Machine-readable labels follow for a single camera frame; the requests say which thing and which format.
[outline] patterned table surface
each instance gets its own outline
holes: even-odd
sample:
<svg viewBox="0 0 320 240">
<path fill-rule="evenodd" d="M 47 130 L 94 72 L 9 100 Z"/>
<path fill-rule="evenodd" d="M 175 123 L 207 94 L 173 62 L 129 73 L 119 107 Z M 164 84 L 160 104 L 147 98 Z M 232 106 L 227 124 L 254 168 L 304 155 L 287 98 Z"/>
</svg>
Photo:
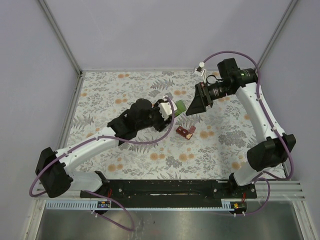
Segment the patterned table surface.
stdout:
<svg viewBox="0 0 320 240">
<path fill-rule="evenodd" d="M 187 71 L 87 72 L 68 145 L 98 132 L 139 98 L 155 103 L 168 95 L 174 101 L 183 100 L 188 107 L 194 86 L 200 81 L 199 76 Z M 190 140 L 175 131 L 178 126 L 189 129 L 192 125 L 196 130 Z M 135 140 L 150 141 L 163 134 L 148 128 L 140 131 Z M 178 116 L 174 130 L 158 143 L 124 143 L 96 155 L 76 170 L 98 170 L 107 179 L 225 179 L 241 168 L 247 161 L 247 150 L 255 144 L 255 132 L 245 109 L 235 96 L 227 96 L 216 100 L 207 112 Z M 271 172 L 285 176 L 282 166 Z"/>
</svg>

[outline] metal frame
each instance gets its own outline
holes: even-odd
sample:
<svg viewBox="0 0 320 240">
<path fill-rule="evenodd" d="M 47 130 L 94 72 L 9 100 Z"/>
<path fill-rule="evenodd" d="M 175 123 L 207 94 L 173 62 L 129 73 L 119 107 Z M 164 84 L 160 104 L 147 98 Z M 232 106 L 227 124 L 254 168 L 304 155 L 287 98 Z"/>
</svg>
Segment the metal frame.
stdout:
<svg viewBox="0 0 320 240">
<path fill-rule="evenodd" d="M 64 50 L 65 54 L 67 55 L 68 59 L 70 60 L 71 65 L 73 66 L 74 71 L 76 72 L 76 74 L 78 76 L 80 76 L 82 74 L 82 69 L 80 68 L 77 60 L 75 59 L 75 56 L 73 55 L 73 53 L 70 50 L 70 47 L 67 43 L 67 41 L 65 40 L 56 19 L 54 18 L 46 0 L 36 0 L 38 5 L 40 6 L 42 12 L 44 13 L 45 18 L 47 19 L 48 23 L 50 24 L 50 26 L 52 27 L 52 30 L 55 34 L 55 36 L 57 37 L 58 41 L 61 44 L 62 49 Z"/>
<path fill-rule="evenodd" d="M 65 51 L 67 57 L 69 58 L 75 72 L 78 74 L 77 84 L 73 91 L 72 99 L 68 107 L 67 116 L 65 118 L 63 128 L 59 137 L 58 146 L 57 148 L 63 148 L 68 141 L 69 132 L 72 125 L 72 120 L 76 111 L 77 102 L 80 96 L 82 84 L 84 82 L 85 73 L 82 74 L 82 70 L 78 65 L 74 55 L 72 54 L 69 45 L 67 44 L 65 38 L 63 37 L 61 30 L 50 11 L 46 0 L 36 0 L 39 3 L 40 8 L 42 9 L 46 19 L 48 20 L 50 26 L 52 27 L 57 39 L 59 40 L 61 47 Z M 288 21 L 290 15 L 292 14 L 293 10 L 297 6 L 299 0 L 291 0 L 288 7 L 286 8 L 282 18 L 280 19 L 276 29 L 274 30 L 267 46 L 265 47 L 259 61 L 258 66 L 261 68 L 266 61 L 269 53 L 271 52 L 274 44 L 276 43 L 280 33 L 284 29 L 284 25 Z M 148 71 L 169 71 L 170 69 L 150 69 Z M 88 70 L 85 72 L 101 72 L 101 70 Z M 288 174 L 288 166 L 284 165 L 284 170 Z M 310 213 L 306 204 L 306 199 L 304 193 L 302 191 L 302 187 L 298 181 L 270 181 L 271 192 L 270 192 L 270 201 L 290 201 L 292 202 L 295 213 L 298 219 L 299 226 L 301 228 L 302 234 L 304 239 L 306 240 L 318 240 L 317 233 L 315 232 L 315 226 L 313 221 L 310 217 Z M 263 201 L 268 193 L 267 185 L 264 182 L 257 182 L 255 184 L 256 192 L 257 192 L 257 199 L 248 199 L 249 202 L 253 201 Z M 41 184 L 37 186 L 37 191 L 41 191 Z M 75 200 L 75 201 L 83 201 L 83 198 L 79 198 L 80 192 L 79 191 L 68 191 L 65 194 L 61 195 L 57 199 L 60 200 Z M 44 212 L 44 208 L 46 205 L 46 201 L 48 200 L 48 196 L 40 196 L 32 201 L 32 214 L 30 217 L 30 221 L 26 228 L 26 231 L 23 235 L 23 239 L 25 240 L 35 240 L 40 221 L 42 219 L 42 215 Z"/>
<path fill-rule="evenodd" d="M 130 68 L 126 68 L 126 69 L 107 69 L 107 70 L 103 70 L 103 69 L 97 69 L 97 70 L 83 70 L 83 73 L 112 73 L 112 72 L 193 72 L 195 69 L 194 68 L 150 68 L 150 69 L 130 69 Z M 218 68 L 206 68 L 207 71 L 210 72 L 214 72 L 214 71 L 218 71 Z"/>
<path fill-rule="evenodd" d="M 259 59 L 259 61 L 257 62 L 258 67 L 261 68 L 263 66 L 263 64 L 265 63 L 267 57 L 269 56 L 269 53 L 271 52 L 273 46 L 275 45 L 280 33 L 282 32 L 282 30 L 284 29 L 284 26 L 286 25 L 289 17 L 291 16 L 293 10 L 295 9 L 295 7 L 297 6 L 297 3 L 300 0 L 291 0 L 289 5 L 287 6 L 286 10 L 284 11 L 278 25 L 276 26 L 269 42 L 267 43 L 265 49 L 263 50 L 263 53 Z"/>
<path fill-rule="evenodd" d="M 319 240 L 316 232 L 316 228 L 310 216 L 310 212 L 307 207 L 306 199 L 302 190 L 302 186 L 299 181 L 270 181 L 270 198 L 269 201 L 288 201 L 292 202 L 296 217 L 298 219 L 298 224 L 300 226 L 303 238 L 305 240 Z M 255 184 L 257 198 L 247 199 L 247 202 L 263 202 L 268 194 L 268 187 L 265 182 L 258 181 Z M 82 201 L 88 201 L 87 199 L 80 198 L 79 191 L 67 191 L 65 194 L 56 197 L 55 200 L 69 200 L 77 203 Z M 24 234 L 24 240 L 35 240 L 37 237 L 38 229 L 46 206 L 47 201 L 52 201 L 46 195 L 39 196 L 33 200 L 33 213 L 32 218 L 26 232 Z M 225 202 L 236 202 L 241 201 L 241 199 L 222 199 Z"/>
<path fill-rule="evenodd" d="M 76 113 L 76 108 L 77 108 L 77 103 L 80 97 L 81 93 L 81 88 L 85 80 L 85 73 L 82 73 L 80 76 L 77 78 L 77 83 L 74 87 L 74 90 L 72 92 L 72 98 L 68 106 L 68 110 L 66 113 L 65 120 L 63 122 L 62 130 L 59 136 L 58 144 L 56 149 L 62 149 L 67 145 L 68 142 L 68 137 L 70 133 L 70 129 L 72 126 L 73 118 Z"/>
</svg>

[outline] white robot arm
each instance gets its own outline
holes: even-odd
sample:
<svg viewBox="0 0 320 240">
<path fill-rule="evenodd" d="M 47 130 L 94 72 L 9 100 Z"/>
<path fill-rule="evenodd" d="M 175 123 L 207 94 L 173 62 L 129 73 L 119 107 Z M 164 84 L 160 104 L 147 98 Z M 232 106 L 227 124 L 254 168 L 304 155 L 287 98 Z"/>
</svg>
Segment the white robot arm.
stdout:
<svg viewBox="0 0 320 240">
<path fill-rule="evenodd" d="M 48 164 L 57 160 L 57 156 L 62 156 L 39 177 L 48 196 L 55 198 L 67 190 L 95 192 L 106 180 L 103 174 L 98 171 L 75 171 L 76 167 L 103 151 L 123 144 L 124 141 L 130 142 L 139 130 L 154 127 L 161 132 L 174 117 L 185 110 L 186 107 L 182 101 L 175 103 L 167 96 L 159 99 L 154 106 L 146 99 L 138 99 L 130 109 L 110 121 L 95 135 L 72 146 L 58 149 L 56 152 L 53 152 L 50 147 L 44 149 L 40 154 L 35 173 L 39 175 Z"/>
<path fill-rule="evenodd" d="M 205 76 L 206 70 L 202 66 L 196 68 L 195 73 Z M 264 98 L 261 87 L 259 87 L 259 96 L 257 96 L 258 76 L 252 68 L 241 70 L 235 59 L 229 58 L 220 62 L 218 69 L 221 79 L 217 79 L 213 84 L 203 81 L 195 85 L 195 96 L 186 115 L 206 112 L 208 106 L 212 107 L 214 100 L 228 95 L 236 95 L 240 100 L 250 117 L 258 144 L 248 150 L 248 161 L 230 175 L 229 181 L 232 188 L 236 188 L 250 184 L 262 171 L 287 160 L 287 153 L 278 135 L 274 132 L 275 130 L 289 151 L 293 149 L 296 139 L 293 134 L 287 135 L 280 127 Z M 259 101 L 262 101 L 265 112 Z"/>
</svg>

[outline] gray wall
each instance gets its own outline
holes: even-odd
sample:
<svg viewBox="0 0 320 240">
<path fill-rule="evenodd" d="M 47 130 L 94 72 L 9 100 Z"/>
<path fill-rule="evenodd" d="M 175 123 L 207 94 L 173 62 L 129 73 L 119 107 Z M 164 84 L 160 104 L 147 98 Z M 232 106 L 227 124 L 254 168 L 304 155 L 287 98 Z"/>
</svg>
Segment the gray wall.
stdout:
<svg viewBox="0 0 320 240">
<path fill-rule="evenodd" d="M 0 233 L 18 240 L 42 149 L 57 146 L 76 74 L 35 0 L 0 4 Z"/>
<path fill-rule="evenodd" d="M 278 122 L 297 143 L 294 178 L 300 180 L 320 226 L 320 1 L 300 1 L 262 68 L 262 87 Z"/>
<path fill-rule="evenodd" d="M 221 50 L 259 60 L 290 0 L 47 2 L 81 68 L 115 70 L 191 69 Z"/>
</svg>

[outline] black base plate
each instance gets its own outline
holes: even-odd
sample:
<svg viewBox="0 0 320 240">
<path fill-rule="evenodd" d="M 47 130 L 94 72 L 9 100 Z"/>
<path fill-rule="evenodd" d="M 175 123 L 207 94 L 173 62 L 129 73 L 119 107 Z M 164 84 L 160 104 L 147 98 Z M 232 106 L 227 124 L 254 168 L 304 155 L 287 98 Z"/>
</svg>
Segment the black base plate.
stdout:
<svg viewBox="0 0 320 240">
<path fill-rule="evenodd" d="M 221 199 L 241 199 L 243 193 L 257 198 L 253 184 L 231 193 L 228 182 L 218 180 L 109 180 L 108 187 L 110 197 L 126 208 L 213 208 L 222 206 Z"/>
</svg>

